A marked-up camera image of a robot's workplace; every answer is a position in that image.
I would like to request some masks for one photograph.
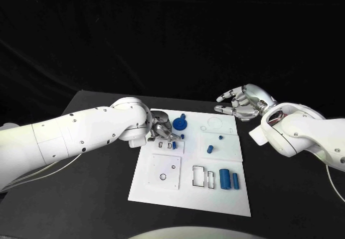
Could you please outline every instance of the cable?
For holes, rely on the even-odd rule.
[[[337,187],[336,187],[336,185],[334,185],[334,182],[333,182],[333,178],[331,178],[331,174],[330,174],[330,166],[328,166],[328,165],[327,165],[327,171],[328,171],[330,181],[331,181],[333,187],[334,187],[334,189],[336,189],[336,192],[337,192],[340,198],[341,198],[341,199],[344,200],[344,202],[345,202],[345,199],[343,198],[343,196],[341,196],[341,194],[340,194],[340,192],[338,192],[338,190],[337,190]]]
[[[9,187],[5,187],[5,189],[0,191],[0,193],[2,193],[4,191],[9,190],[11,188],[19,186],[21,184],[25,184],[25,183],[28,183],[28,182],[32,182],[32,181],[35,181],[35,180],[40,180],[40,179],[43,179],[43,178],[51,176],[51,175],[56,174],[57,172],[60,172],[60,171],[76,161],[76,159],[77,159],[80,156],[82,156],[82,154],[80,154],[80,155],[74,158],[74,160],[73,160],[61,169],[58,169],[56,172],[47,174],[45,176],[43,176],[43,177],[40,177],[40,178],[34,178],[34,179],[31,179],[31,180],[28,180],[28,181],[24,181],[24,182],[21,182],[21,183],[18,183],[18,184],[9,186]]]
[[[18,180],[12,181],[9,184],[14,184],[14,183],[22,181],[24,179],[27,179],[27,178],[35,176],[37,174],[40,174],[41,172],[44,172],[44,171],[45,171],[53,165],[56,165],[57,163],[58,163],[58,162],[54,162],[54,163],[50,164],[45,168],[43,168],[38,172],[35,172],[35,173],[32,173],[31,175],[28,175],[28,176],[19,178]]]

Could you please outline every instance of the white board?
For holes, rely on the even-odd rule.
[[[171,121],[183,113],[185,114],[187,129],[183,131],[172,129],[175,134],[185,135],[185,139],[184,143],[178,142],[178,149],[174,150],[168,147],[159,148],[159,139],[155,142],[148,142],[148,145],[142,147],[129,200],[250,217],[243,155],[235,116],[152,110],[165,111]],[[213,154],[207,153],[210,144],[214,146]],[[165,186],[165,180],[158,180],[162,170],[155,175],[161,185],[149,183],[152,171],[155,171],[152,167],[154,155],[175,156],[181,159],[178,189],[168,184]],[[170,159],[167,167],[162,167],[168,170],[172,167],[171,164]],[[193,185],[194,166],[204,167],[206,187]],[[223,168],[229,169],[232,174],[233,188],[230,190],[222,189],[220,186],[220,169]],[[209,188],[209,171],[214,172],[214,189]],[[233,173],[239,175],[240,190],[235,189]]]

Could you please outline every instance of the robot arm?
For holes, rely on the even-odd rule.
[[[235,108],[217,106],[216,111],[235,115],[243,121],[262,115],[262,123],[250,132],[259,145],[269,142],[288,157],[307,150],[328,166],[345,171],[345,119],[325,119],[308,106],[279,104],[269,93],[253,84],[242,89],[250,104],[242,105],[246,100],[237,93],[236,97],[242,96],[239,105],[233,104]]]
[[[27,172],[86,153],[118,139],[131,147],[154,138],[180,140],[138,98],[122,98],[110,107],[79,111],[56,119],[0,131],[0,190]]]

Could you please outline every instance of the black table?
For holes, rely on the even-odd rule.
[[[128,95],[82,91],[64,114],[110,106],[122,97]],[[149,108],[214,114],[220,104],[139,98]],[[118,140],[86,153],[56,175],[12,189],[0,204],[0,235],[110,239],[167,227],[206,226],[266,238],[343,238],[345,203],[324,163],[308,152],[287,158],[269,144],[259,146],[249,135],[259,123],[261,119],[237,121],[252,218],[128,201],[141,148]],[[50,172],[70,161],[63,160]],[[345,195],[345,174],[333,168],[331,174]]]

